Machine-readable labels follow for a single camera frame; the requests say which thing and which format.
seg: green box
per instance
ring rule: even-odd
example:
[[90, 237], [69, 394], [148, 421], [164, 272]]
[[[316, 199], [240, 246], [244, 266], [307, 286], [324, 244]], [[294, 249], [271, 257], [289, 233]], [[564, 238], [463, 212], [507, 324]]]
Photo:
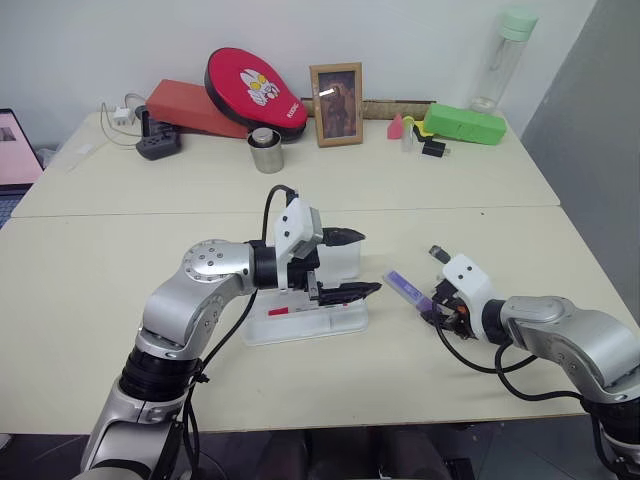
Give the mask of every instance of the green box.
[[424, 117], [424, 129], [456, 140], [497, 145], [507, 124], [501, 117], [432, 103]]

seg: cartoon sticker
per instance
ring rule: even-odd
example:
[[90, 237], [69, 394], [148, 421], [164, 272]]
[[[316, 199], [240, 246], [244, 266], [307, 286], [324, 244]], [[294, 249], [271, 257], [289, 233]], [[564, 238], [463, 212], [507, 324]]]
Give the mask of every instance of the cartoon sticker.
[[249, 87], [247, 93], [251, 99], [260, 106], [264, 107], [270, 99], [276, 98], [280, 93], [275, 83], [255, 70], [245, 68], [244, 72], [240, 73], [240, 78]]

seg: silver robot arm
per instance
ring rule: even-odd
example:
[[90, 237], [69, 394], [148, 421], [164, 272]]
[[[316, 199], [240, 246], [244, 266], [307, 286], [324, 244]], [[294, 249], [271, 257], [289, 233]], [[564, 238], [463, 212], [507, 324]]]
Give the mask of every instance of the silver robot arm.
[[[558, 364], [596, 422], [596, 448], [603, 463], [620, 479], [640, 478], [640, 340], [634, 332], [612, 316], [581, 310], [566, 298], [501, 300], [489, 277], [471, 259], [457, 255], [449, 260], [446, 252], [440, 252], [434, 251], [445, 263], [445, 279], [436, 287], [433, 300], [454, 312], [447, 328], [463, 338], [502, 345], [501, 351], [513, 344]], [[442, 318], [430, 321], [447, 323]], [[500, 374], [505, 382], [504, 373]], [[599, 445], [601, 433], [614, 460], [606, 458]]]
[[178, 414], [200, 374], [200, 356], [213, 329], [235, 297], [256, 289], [293, 288], [308, 291], [323, 305], [364, 298], [380, 288], [378, 283], [357, 283], [323, 290], [311, 283], [320, 265], [319, 243], [345, 245], [364, 236], [349, 229], [323, 229], [318, 212], [295, 193], [290, 198], [293, 190], [288, 190], [287, 207], [275, 222], [274, 246], [264, 241], [199, 242], [151, 295], [133, 351], [111, 388], [82, 457], [83, 473], [76, 479], [169, 477], [183, 435]]

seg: cable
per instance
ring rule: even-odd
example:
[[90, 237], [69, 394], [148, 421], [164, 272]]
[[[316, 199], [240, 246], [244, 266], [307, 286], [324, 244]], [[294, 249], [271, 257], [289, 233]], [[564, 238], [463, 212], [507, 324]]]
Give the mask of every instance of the cable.
[[118, 132], [118, 133], [122, 133], [122, 134], [125, 134], [125, 135], [131, 135], [131, 136], [134, 136], [134, 137], [140, 137], [140, 135], [133, 135], [133, 134], [130, 134], [130, 133], [127, 133], [127, 132], [124, 132], [124, 131], [121, 131], [121, 130], [118, 130], [118, 129], [114, 128], [111, 125], [111, 121], [109, 120], [109, 112], [107, 112], [106, 109], [107, 109], [107, 105], [104, 102], [102, 102], [102, 105], [100, 105], [100, 128], [102, 129], [102, 133], [104, 134], [104, 136], [107, 137], [107, 140], [109, 140], [111, 143], [114, 143], [115, 145], [119, 145], [121, 147], [135, 147], [136, 146], [135, 143], [121, 143], [121, 142], [118, 142], [117, 140], [114, 140], [113, 138], [111, 138], [109, 136], [109, 134], [107, 134], [107, 131], [104, 129], [104, 122], [102, 120], [102, 117], [104, 116], [105, 112], [107, 113], [107, 123], [109, 124], [109, 128], [111, 128], [113, 131]]
[[[467, 367], [472, 368], [473, 370], [476, 370], [478, 372], [489, 373], [489, 374], [498, 373], [495, 368], [483, 367], [482, 365], [473, 363], [471, 360], [467, 360], [465, 357], [462, 356], [460, 352], [458, 352], [455, 349], [453, 345], [451, 345], [451, 343], [449, 343], [449, 340], [447, 339], [447, 337], [444, 334], [444, 331], [442, 330], [442, 323], [441, 323], [442, 321], [440, 319], [440, 314], [438, 313], [438, 310], [437, 310], [436, 302], [431, 302], [431, 316], [433, 317], [434, 325], [436, 327], [436, 332], [438, 333], [438, 337], [440, 337], [440, 340], [442, 341], [444, 346], [447, 348], [447, 350], [449, 350], [449, 352], [451, 352], [451, 354], [454, 357], [456, 357], [460, 362], [464, 363]], [[531, 355], [516, 364], [513, 364], [509, 367], [504, 368], [503, 371], [505, 373], [514, 372], [516, 370], [519, 370], [522, 367], [526, 367], [531, 362], [533, 362], [536, 358], [538, 357], [536, 357], [535, 355]]]
[[[271, 201], [273, 200], [273, 196], [275, 195], [275, 193], [279, 190], [287, 194], [287, 200], [291, 195], [296, 194], [295, 190], [287, 187], [286, 185], [276, 185], [269, 191], [269, 194], [267, 195], [267, 201], [264, 206], [264, 212], [262, 214], [261, 239], [263, 242], [266, 241], [266, 236], [267, 236], [267, 226], [269, 222], [269, 209], [271, 208]], [[185, 398], [184, 405], [182, 407], [182, 425], [183, 425], [182, 440], [184, 443], [185, 451], [187, 452], [187, 457], [189, 459], [189, 465], [191, 466], [192, 480], [197, 479], [198, 465], [200, 463], [200, 433], [198, 431], [196, 414], [195, 414], [195, 411], [193, 410], [193, 403], [191, 401], [193, 397], [193, 391], [194, 391], [195, 385], [198, 382], [208, 381], [208, 379], [205, 380], [206, 377], [203, 376], [202, 372], [204, 372], [204, 370], [207, 368], [211, 360], [213, 360], [216, 354], [222, 349], [222, 347], [224, 347], [224, 345], [229, 341], [229, 339], [233, 336], [233, 334], [243, 324], [243, 322], [249, 315], [249, 312], [251, 312], [251, 308], [253, 308], [253, 303], [255, 302], [257, 295], [258, 295], [258, 289], [256, 289], [249, 297], [249, 302], [247, 302], [247, 306], [242, 311], [242, 314], [240, 314], [240, 317], [238, 318], [238, 320], [236, 320], [236, 323], [233, 324], [233, 326], [224, 335], [224, 337], [222, 337], [222, 339], [216, 344], [215, 347], [213, 347], [213, 349], [204, 358], [200, 367], [198, 368], [198, 371], [194, 375], [195, 382], [189, 388], [189, 393], [187, 393], [187, 396]], [[191, 445], [191, 439], [189, 438], [189, 424], [191, 424], [191, 430], [193, 433], [193, 445]], [[218, 469], [224, 474], [225, 479], [228, 479], [226, 472], [218, 464], [218, 462], [213, 460], [211, 457], [208, 457], [208, 458], [216, 464]]]
[[129, 105], [127, 105], [127, 100], [129, 100], [129, 98], [137, 98], [138, 100], [142, 100], [143, 104], [147, 103], [147, 99], [144, 98], [142, 95], [138, 95], [135, 92], [129, 92], [124, 96], [124, 106], [126, 108], [129, 108]]
[[296, 191], [293, 188], [287, 187], [286, 185], [276, 185], [269, 191], [269, 194], [267, 195], [267, 201], [265, 202], [265, 205], [264, 205], [264, 212], [262, 213], [261, 239], [263, 242], [267, 241], [267, 227], [268, 227], [268, 219], [269, 219], [269, 209], [271, 208], [271, 200], [273, 200], [273, 196], [276, 194], [278, 190], [285, 192], [287, 194], [287, 199], [289, 198], [289, 196], [296, 194]]
[[582, 400], [583, 399], [582, 395], [580, 395], [579, 393], [576, 393], [576, 392], [572, 392], [570, 390], [557, 390], [555, 392], [540, 393], [540, 394], [537, 394], [537, 395], [529, 395], [527, 393], [521, 392], [516, 387], [514, 387], [509, 382], [509, 380], [507, 379], [507, 377], [505, 375], [507, 370], [502, 368], [502, 354], [512, 344], [513, 344], [513, 341], [507, 340], [505, 343], [500, 345], [498, 350], [496, 350], [496, 356], [495, 356], [495, 364], [496, 364], [496, 371], [498, 372], [498, 378], [500, 379], [502, 384], [506, 387], [506, 389], [509, 390], [510, 393], [512, 393], [516, 397], [518, 397], [518, 398], [520, 398], [522, 400], [526, 400], [528, 402], [540, 402], [540, 401], [543, 401], [543, 400], [551, 400], [552, 398], [563, 398], [563, 397], [575, 398], [577, 400]]
[[111, 120], [109, 119], [109, 112], [107, 110], [107, 104], [102, 102], [102, 105], [100, 106], [100, 117], [102, 120], [102, 113], [105, 112], [107, 114], [107, 124], [109, 125], [109, 128], [111, 130], [113, 130], [116, 133], [120, 133], [121, 135], [127, 135], [129, 137], [137, 137], [140, 138], [142, 137], [142, 134], [140, 133], [131, 133], [131, 132], [126, 132], [124, 130], [120, 130], [119, 128], [116, 128], [113, 126], [113, 124], [111, 123]]
[[201, 452], [203, 457], [208, 458], [209, 460], [211, 460], [211, 462], [216, 466], [216, 468], [218, 469], [218, 471], [220, 472], [220, 474], [222, 475], [222, 479], [223, 480], [229, 480], [229, 475], [227, 475], [227, 472], [224, 470], [224, 468], [222, 468], [222, 465], [220, 465], [220, 462], [218, 462], [217, 460], [215, 460], [211, 455], [207, 455], [204, 452]]

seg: green bottle cap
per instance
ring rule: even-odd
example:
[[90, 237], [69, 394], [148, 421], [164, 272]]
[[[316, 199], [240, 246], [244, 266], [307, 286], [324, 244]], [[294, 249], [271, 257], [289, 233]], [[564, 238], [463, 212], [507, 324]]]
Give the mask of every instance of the green bottle cap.
[[526, 42], [536, 23], [538, 16], [531, 10], [525, 7], [509, 7], [504, 12], [500, 33], [508, 40]]

